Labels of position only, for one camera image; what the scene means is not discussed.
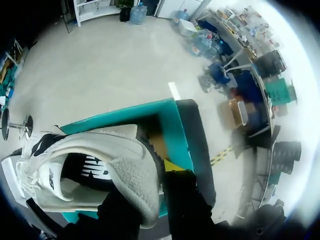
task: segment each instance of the white sneaker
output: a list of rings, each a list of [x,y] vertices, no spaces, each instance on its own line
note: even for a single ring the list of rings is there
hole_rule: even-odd
[[[136,125],[71,135],[58,128],[42,132],[23,148],[16,165],[19,183],[44,211],[97,211],[108,192],[79,184],[72,177],[62,178],[70,154],[87,156],[86,169],[80,175],[111,180],[141,213],[141,227],[151,228],[159,215],[159,180],[152,155],[136,139],[136,133]]]

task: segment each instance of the yellow black tape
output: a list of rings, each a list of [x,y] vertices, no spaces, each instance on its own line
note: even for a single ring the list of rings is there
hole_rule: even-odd
[[[228,155],[228,153],[232,152],[233,150],[234,150],[234,148],[232,146],[228,146],[225,150],[223,150],[222,152],[217,154],[214,158],[211,158],[211,160],[210,160],[211,166],[222,161]]]

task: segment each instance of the potted plant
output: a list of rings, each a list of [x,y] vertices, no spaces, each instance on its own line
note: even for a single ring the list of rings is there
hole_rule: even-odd
[[[134,6],[134,0],[118,0],[116,6],[121,9],[120,22],[128,22],[131,8]]]

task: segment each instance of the new balance logo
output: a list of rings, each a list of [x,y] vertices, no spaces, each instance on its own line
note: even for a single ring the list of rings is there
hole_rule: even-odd
[[[93,177],[95,179],[111,180],[107,164],[93,156],[86,156],[85,165],[82,169],[82,176]]]

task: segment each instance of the concrete floor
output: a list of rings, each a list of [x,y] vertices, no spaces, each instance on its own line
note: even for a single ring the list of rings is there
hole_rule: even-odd
[[[170,21],[148,17],[143,25],[108,16],[84,22],[67,33],[62,23],[51,26],[30,50],[16,80],[10,120],[21,123],[26,114],[34,130],[63,126],[121,108],[172,98],[174,83],[181,99],[194,99],[213,158],[231,143],[217,107],[227,100],[213,90],[204,93],[197,77],[210,62],[192,56],[186,41]],[[22,146],[18,132],[0,140],[0,157]],[[216,189],[215,222],[233,221],[241,202],[246,171],[243,155],[229,153],[212,168]]]

